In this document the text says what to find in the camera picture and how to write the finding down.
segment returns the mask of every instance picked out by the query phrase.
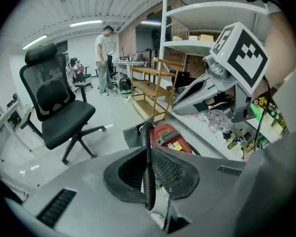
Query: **fluorescent light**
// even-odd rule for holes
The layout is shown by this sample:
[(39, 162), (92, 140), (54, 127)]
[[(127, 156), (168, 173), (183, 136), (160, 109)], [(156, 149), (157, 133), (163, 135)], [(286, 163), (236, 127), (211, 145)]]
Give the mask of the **fluorescent light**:
[(42, 37), (39, 37), (38, 39), (36, 39), (35, 41), (32, 41), (30, 44), (27, 44), (25, 47), (23, 47), (22, 49), (27, 49), (28, 47), (30, 47), (31, 45), (39, 42), (40, 40), (47, 38), (47, 35), (43, 35)]
[(80, 22), (80, 23), (71, 24), (70, 26), (74, 27), (74, 26), (81, 26), (81, 25), (101, 23), (101, 22), (102, 22), (102, 20), (84, 21), (84, 22)]
[(153, 21), (143, 21), (143, 22), (141, 22), (141, 24), (152, 25), (152, 26), (161, 26), (160, 22), (153, 22)]

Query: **gray pants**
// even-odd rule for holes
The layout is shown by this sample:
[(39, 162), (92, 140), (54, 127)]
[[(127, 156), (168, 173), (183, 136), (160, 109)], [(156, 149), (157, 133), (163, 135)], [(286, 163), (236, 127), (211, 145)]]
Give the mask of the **gray pants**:
[(112, 84), (110, 73), (109, 73), (108, 62), (106, 61), (105, 63), (106, 63), (106, 66), (103, 67), (102, 62), (97, 61), (100, 93), (103, 93), (106, 87), (108, 87), (108, 89), (113, 88), (113, 84)]

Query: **desk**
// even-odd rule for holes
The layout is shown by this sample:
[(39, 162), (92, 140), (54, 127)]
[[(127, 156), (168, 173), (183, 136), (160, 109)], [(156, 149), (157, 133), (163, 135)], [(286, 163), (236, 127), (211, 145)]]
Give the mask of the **desk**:
[(30, 152), (31, 149), (21, 140), (21, 138), (15, 133), (12, 126), (8, 122), (8, 118), (19, 108), (19, 101), (16, 101), (9, 109), (7, 109), (0, 116), (0, 128), (5, 125), (8, 131)]
[(118, 81), (120, 80), (120, 66), (126, 65), (127, 66), (127, 77), (130, 79), (130, 67), (131, 66), (138, 66), (138, 65), (144, 65), (146, 64), (145, 61), (116, 61), (114, 64), (117, 65), (117, 72), (118, 72)]

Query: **white floor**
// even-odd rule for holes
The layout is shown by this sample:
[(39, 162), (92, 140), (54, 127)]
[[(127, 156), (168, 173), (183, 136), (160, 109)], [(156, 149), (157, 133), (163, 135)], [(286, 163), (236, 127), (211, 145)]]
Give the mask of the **white floor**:
[[(125, 101), (125, 98), (121, 96), (100, 96), (97, 90), (98, 79), (93, 78), (91, 82), (93, 89), (87, 89), (87, 101), (96, 108), (96, 113), (85, 128), (110, 124), (113, 126), (109, 127), (106, 132), (97, 131), (83, 137), (84, 142), (99, 157), (127, 149), (122, 130), (142, 122), (143, 118), (132, 106), (131, 101)], [(76, 99), (82, 100), (80, 92), (76, 93)], [(168, 116), (165, 121), (160, 122), (169, 123), (178, 129), (202, 156), (221, 158), (219, 152), (207, 145), (174, 117)], [(20, 130), (18, 128), (17, 133), (32, 151), (28, 152), (15, 138), (10, 136), (0, 153), (0, 157), (4, 159), (4, 162), (0, 161), (0, 170), (27, 186), (40, 188), (73, 164), (90, 159), (88, 153), (77, 143), (67, 158), (70, 163), (66, 166), (61, 159), (68, 142), (54, 150), (48, 150), (30, 129)]]

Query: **man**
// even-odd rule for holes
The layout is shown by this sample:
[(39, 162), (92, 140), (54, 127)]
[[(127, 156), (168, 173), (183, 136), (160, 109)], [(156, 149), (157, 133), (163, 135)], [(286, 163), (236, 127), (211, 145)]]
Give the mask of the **man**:
[(113, 31), (114, 30), (111, 26), (105, 26), (103, 32), (95, 39), (95, 60), (98, 68), (101, 96), (108, 96), (106, 88), (108, 88), (108, 91), (116, 89), (116, 87), (113, 86), (110, 78), (108, 51), (106, 44), (106, 38), (111, 36)]

